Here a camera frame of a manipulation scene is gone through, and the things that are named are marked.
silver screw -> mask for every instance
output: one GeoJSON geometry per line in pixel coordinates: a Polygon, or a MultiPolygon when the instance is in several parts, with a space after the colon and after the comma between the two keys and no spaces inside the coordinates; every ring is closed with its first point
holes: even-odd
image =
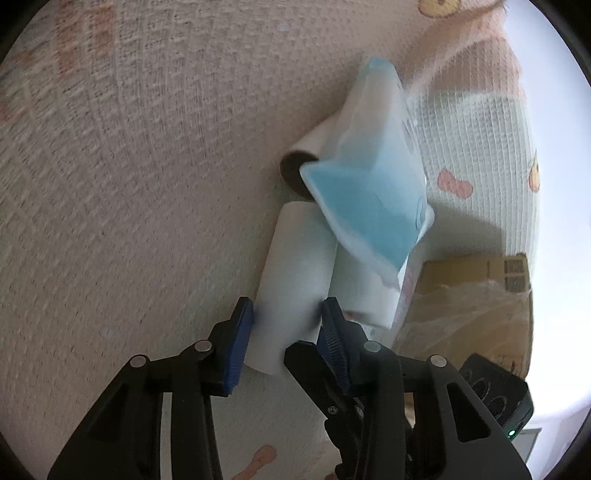
{"type": "Polygon", "coordinates": [[[199,340],[195,343],[195,350],[198,352],[209,352],[212,349],[212,343],[209,340],[199,340]]]}
{"type": "Polygon", "coordinates": [[[431,363],[436,367],[445,367],[447,365],[447,360],[445,360],[444,356],[441,355],[433,355],[431,357],[431,363]]]}
{"type": "Polygon", "coordinates": [[[134,368],[143,367],[146,364],[146,357],[143,355],[136,355],[129,361],[129,364],[134,368]]]}
{"type": "Polygon", "coordinates": [[[368,352],[378,353],[382,346],[378,342],[370,340],[369,342],[365,342],[363,344],[363,348],[365,348],[368,352]]]}

brown box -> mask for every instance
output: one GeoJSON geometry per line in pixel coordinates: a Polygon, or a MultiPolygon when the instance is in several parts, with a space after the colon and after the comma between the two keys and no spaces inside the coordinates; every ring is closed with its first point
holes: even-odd
{"type": "Polygon", "coordinates": [[[532,330],[525,255],[428,261],[394,351],[420,360],[439,353],[457,369],[479,353],[525,378],[532,330]]]}

barcode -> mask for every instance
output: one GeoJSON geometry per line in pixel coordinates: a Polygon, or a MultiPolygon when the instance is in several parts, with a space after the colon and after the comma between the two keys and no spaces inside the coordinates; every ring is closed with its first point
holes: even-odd
{"type": "Polygon", "coordinates": [[[505,260],[505,275],[508,273],[525,273],[523,260],[505,260]]]}
{"type": "Polygon", "coordinates": [[[510,293],[522,293],[525,291],[525,277],[505,277],[505,290],[510,293]]]}

white wall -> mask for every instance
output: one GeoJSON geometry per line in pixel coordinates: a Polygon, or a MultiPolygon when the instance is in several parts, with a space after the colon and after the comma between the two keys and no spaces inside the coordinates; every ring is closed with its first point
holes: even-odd
{"type": "Polygon", "coordinates": [[[547,19],[508,0],[506,30],[523,68],[540,163],[533,266],[534,343],[527,377],[542,427],[528,466],[543,478],[591,404],[591,87],[547,19]]]}

crumpled blue wrapper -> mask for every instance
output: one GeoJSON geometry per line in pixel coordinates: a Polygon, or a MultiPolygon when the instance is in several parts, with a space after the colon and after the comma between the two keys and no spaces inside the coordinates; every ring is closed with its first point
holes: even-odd
{"type": "Polygon", "coordinates": [[[414,121],[394,66],[360,71],[320,161],[300,174],[339,242],[388,287],[433,224],[414,121]]]}

